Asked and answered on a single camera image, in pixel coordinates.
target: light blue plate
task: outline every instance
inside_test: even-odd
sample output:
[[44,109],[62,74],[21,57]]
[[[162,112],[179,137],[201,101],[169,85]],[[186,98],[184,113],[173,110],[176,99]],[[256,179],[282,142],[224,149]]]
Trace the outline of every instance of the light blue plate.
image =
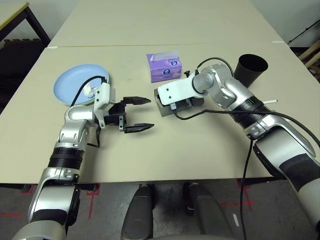
[[[109,83],[108,72],[97,64],[82,64],[74,66],[62,73],[53,86],[54,96],[63,104],[70,106],[81,85],[93,76],[104,76]],[[101,85],[101,78],[90,81],[92,88]],[[82,90],[75,104],[89,104],[95,100],[95,96],[87,97]]]

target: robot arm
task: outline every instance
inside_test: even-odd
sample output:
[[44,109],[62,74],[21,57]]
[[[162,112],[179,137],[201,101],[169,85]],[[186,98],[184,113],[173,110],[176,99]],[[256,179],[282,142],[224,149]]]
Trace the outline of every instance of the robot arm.
[[[158,89],[162,105],[177,110],[189,98],[212,100],[227,111],[270,110],[224,64],[205,67],[200,74],[167,83]],[[231,113],[244,133],[257,140],[253,150],[273,176],[287,179],[312,225],[320,231],[320,165],[311,144],[285,119],[271,114]]]
[[64,125],[29,207],[29,223],[16,233],[13,240],[66,238],[68,227],[75,223],[78,215],[80,188],[77,183],[90,128],[97,127],[98,136],[107,125],[119,126],[119,130],[125,133],[147,130],[154,125],[127,126],[125,107],[126,104],[149,102],[142,97],[124,97],[115,103],[115,90],[103,82],[95,94],[94,105],[75,105],[65,112]]

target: wall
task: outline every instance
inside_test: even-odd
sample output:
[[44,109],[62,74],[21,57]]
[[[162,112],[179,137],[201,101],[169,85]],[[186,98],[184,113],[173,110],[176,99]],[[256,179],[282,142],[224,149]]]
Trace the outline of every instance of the wall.
[[[251,0],[269,24],[287,43],[320,19],[320,0]],[[290,43],[309,47],[320,37],[320,23]]]
[[[78,0],[28,0],[39,22],[52,39],[77,5]],[[285,42],[320,19],[320,0],[251,0],[269,24]],[[309,47],[320,36],[320,24],[290,44],[292,47]],[[7,39],[36,38],[26,21],[22,22]]]
[[[23,2],[24,0],[0,0],[4,2]],[[76,7],[78,0],[27,0],[30,9],[38,19],[50,39],[58,32],[70,13]],[[24,20],[5,39],[38,38],[35,31]]]

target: black cylinder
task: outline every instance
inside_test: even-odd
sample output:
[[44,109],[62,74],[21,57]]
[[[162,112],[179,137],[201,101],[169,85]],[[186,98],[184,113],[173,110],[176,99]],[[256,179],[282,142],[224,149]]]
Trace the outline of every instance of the black cylinder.
[[268,63],[262,57],[254,54],[244,54],[239,57],[234,78],[248,88],[267,69]]
[[56,147],[50,157],[48,167],[72,168],[79,170],[84,151],[71,147]]
[[[270,110],[255,96],[252,96],[237,106],[234,111],[261,111],[270,112]],[[236,123],[246,129],[251,124],[261,119],[264,114],[252,114],[252,113],[232,113],[231,116]]]

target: table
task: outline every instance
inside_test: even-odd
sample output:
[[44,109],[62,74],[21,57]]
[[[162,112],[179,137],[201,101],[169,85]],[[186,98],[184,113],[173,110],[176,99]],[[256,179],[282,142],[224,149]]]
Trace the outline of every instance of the table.
[[50,38],[28,6],[27,1],[0,3],[0,41],[26,19],[42,40],[43,45],[47,46],[49,44]]
[[[128,124],[153,123],[140,133],[124,134],[115,126],[101,133],[101,148],[87,147],[81,166],[82,183],[140,182],[184,179],[240,178],[249,141],[230,116],[204,114],[181,121],[161,117],[151,83],[146,54],[179,50],[183,71],[203,59],[225,58],[235,69],[238,57],[257,54],[269,64],[250,87],[262,101],[279,100],[269,107],[296,118],[320,133],[320,85],[286,44],[216,41],[214,44],[100,46],[47,48],[0,115],[0,183],[37,183],[47,167],[67,106],[53,95],[53,85],[67,69],[85,63],[99,64],[111,75],[116,100],[140,96],[152,103],[127,107]],[[219,109],[210,97],[201,109]],[[90,142],[94,143],[94,131]],[[319,156],[319,148],[313,145]],[[248,177],[270,176],[253,154]]]
[[49,46],[181,45],[228,40],[283,42],[249,0],[80,0]]

